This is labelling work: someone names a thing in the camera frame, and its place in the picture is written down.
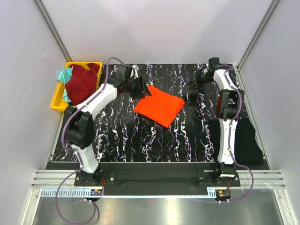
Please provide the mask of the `orange t shirt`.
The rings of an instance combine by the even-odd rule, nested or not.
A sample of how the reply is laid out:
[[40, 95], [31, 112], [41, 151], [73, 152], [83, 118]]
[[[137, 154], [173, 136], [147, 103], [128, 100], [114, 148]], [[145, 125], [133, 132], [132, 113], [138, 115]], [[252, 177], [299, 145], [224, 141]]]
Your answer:
[[141, 99], [134, 108], [134, 112], [157, 122], [168, 128], [179, 111], [184, 106], [184, 100], [170, 95], [154, 86], [148, 86], [151, 96]]

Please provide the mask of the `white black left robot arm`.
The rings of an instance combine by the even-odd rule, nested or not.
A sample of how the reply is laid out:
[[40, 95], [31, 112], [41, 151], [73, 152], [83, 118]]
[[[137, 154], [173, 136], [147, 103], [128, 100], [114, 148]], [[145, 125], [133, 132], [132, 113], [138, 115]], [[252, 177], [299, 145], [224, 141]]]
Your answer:
[[92, 147], [95, 138], [94, 119], [118, 95], [128, 93], [131, 98], [151, 96], [137, 65], [119, 64], [117, 71], [106, 77], [99, 89], [75, 107], [67, 107], [64, 116], [67, 122], [63, 128], [61, 142], [65, 149], [77, 155], [80, 169], [94, 174], [99, 168]]

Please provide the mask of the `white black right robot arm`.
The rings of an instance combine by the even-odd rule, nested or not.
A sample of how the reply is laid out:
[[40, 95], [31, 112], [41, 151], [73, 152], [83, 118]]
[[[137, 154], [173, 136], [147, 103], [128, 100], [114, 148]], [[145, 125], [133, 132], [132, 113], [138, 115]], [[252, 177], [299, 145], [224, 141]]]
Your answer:
[[236, 174], [234, 156], [235, 131], [243, 105], [244, 92], [240, 91], [229, 76], [233, 68], [228, 65], [205, 65], [188, 82], [191, 89], [215, 82], [220, 90], [216, 115], [220, 125], [220, 146], [217, 157], [216, 177], [232, 179]]

